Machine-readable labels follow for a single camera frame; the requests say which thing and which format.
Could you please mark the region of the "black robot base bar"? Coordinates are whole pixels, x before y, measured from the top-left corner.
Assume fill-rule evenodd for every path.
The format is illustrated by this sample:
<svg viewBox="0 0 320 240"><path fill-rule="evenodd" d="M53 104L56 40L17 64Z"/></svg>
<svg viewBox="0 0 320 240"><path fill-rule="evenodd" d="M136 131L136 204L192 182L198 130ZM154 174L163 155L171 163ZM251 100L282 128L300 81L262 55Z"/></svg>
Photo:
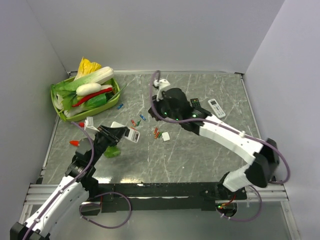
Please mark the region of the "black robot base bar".
<svg viewBox="0 0 320 240"><path fill-rule="evenodd" d="M100 183L88 202L100 203L103 213L117 211L215 211L216 204L246 200L245 188L236 192L220 182Z"/></svg>

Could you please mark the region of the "red white remote control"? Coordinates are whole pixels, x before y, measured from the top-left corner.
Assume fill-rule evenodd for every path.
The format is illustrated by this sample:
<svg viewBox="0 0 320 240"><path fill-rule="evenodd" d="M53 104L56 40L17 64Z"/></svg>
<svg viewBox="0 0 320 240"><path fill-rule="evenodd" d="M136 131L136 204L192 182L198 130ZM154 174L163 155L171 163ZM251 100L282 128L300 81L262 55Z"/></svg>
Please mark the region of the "red white remote control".
<svg viewBox="0 0 320 240"><path fill-rule="evenodd" d="M140 139L140 133L137 130L130 128L130 127L127 127L121 123L113 121L110 127L111 128L126 128L123 137L128 141L131 141L133 143L137 143Z"/></svg>

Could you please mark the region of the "white battery cover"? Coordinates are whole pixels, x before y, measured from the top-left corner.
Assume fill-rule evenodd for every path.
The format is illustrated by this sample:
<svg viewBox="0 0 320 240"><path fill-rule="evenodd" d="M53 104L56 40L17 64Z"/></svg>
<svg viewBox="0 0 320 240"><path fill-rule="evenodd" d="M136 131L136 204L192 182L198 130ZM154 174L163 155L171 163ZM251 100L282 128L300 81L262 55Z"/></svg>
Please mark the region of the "white battery cover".
<svg viewBox="0 0 320 240"><path fill-rule="evenodd" d="M168 132L163 132L161 136L162 136L162 139L163 139L164 142L170 140L170 135L169 135Z"/></svg>

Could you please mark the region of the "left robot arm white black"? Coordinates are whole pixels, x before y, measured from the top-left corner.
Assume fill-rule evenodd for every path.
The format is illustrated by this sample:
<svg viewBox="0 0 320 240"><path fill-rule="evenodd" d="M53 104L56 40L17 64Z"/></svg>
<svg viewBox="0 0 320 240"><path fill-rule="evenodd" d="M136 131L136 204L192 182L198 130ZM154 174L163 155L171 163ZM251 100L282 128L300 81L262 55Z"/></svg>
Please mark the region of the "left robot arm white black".
<svg viewBox="0 0 320 240"><path fill-rule="evenodd" d="M71 164L57 188L44 204L23 223L10 229L11 240L50 240L63 221L82 202L93 201L99 195L99 182L93 178L95 164L107 147L116 146L129 132L126 126L99 126L94 138L89 135L79 142Z"/></svg>

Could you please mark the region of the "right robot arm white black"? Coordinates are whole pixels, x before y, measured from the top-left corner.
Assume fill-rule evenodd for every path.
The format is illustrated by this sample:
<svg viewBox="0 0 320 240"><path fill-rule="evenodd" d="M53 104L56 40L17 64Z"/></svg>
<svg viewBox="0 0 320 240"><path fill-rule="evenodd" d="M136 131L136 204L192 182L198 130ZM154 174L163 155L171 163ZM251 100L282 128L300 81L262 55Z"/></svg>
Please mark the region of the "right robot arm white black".
<svg viewBox="0 0 320 240"><path fill-rule="evenodd" d="M254 185L265 188L280 164L277 143L268 138L262 140L225 124L211 112L193 107L185 93L179 88L151 94L149 114L156 121L179 124L184 130L213 140L234 152L245 161L245 166L227 172L220 180L218 193L223 199L230 199L237 190Z"/></svg>

